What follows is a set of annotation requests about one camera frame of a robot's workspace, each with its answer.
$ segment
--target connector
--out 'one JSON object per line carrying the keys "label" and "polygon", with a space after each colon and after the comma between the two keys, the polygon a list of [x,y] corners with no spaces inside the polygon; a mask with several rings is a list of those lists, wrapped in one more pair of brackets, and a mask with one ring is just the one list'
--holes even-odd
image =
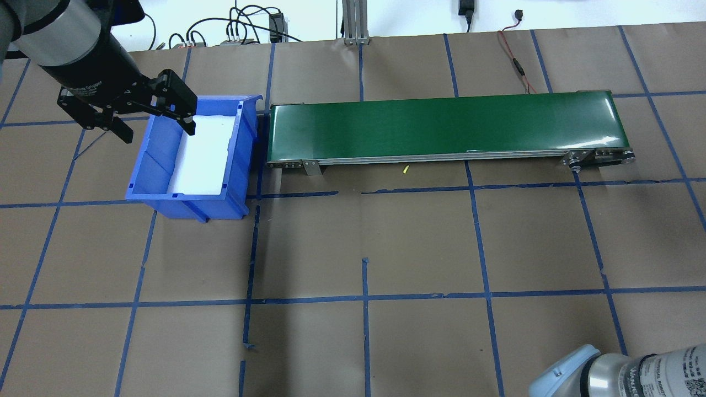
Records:
{"label": "connector", "polygon": [[458,15],[465,16],[466,22],[470,25],[473,19],[473,12],[476,11],[476,0],[459,0]]}

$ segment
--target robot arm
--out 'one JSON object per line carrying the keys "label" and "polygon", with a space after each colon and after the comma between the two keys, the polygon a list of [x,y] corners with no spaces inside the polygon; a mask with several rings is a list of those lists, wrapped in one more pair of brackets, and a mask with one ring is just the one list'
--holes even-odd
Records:
{"label": "robot arm", "polygon": [[110,33],[144,18],[138,0],[0,0],[0,52],[7,37],[62,85],[57,104],[85,129],[133,131],[117,114],[147,112],[174,119],[193,135],[196,94],[171,69],[140,73]]}

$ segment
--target blue plastic bin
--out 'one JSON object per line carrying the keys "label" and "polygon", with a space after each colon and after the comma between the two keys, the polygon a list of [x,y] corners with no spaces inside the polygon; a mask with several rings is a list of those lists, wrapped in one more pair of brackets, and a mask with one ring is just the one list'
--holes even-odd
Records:
{"label": "blue plastic bin", "polygon": [[[250,158],[257,137],[255,102],[262,95],[201,96],[196,114],[235,116],[220,194],[168,193],[184,130],[176,121],[150,116],[125,199],[142,201],[167,218],[242,219],[248,213]],[[197,131],[207,134],[208,131]]]}

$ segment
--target green conveyor belt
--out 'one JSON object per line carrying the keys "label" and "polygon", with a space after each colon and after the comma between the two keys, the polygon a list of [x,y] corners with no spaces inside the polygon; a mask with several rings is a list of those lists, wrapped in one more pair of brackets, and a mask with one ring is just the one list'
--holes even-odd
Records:
{"label": "green conveyor belt", "polygon": [[630,146],[608,91],[280,105],[270,128],[271,167],[622,153]]}

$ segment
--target qr code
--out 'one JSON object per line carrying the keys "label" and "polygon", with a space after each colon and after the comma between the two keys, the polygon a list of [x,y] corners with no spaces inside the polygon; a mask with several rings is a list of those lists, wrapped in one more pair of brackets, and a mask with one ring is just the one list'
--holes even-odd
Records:
{"label": "qr code", "polygon": [[685,381],[691,397],[706,397],[706,380],[703,378]]}

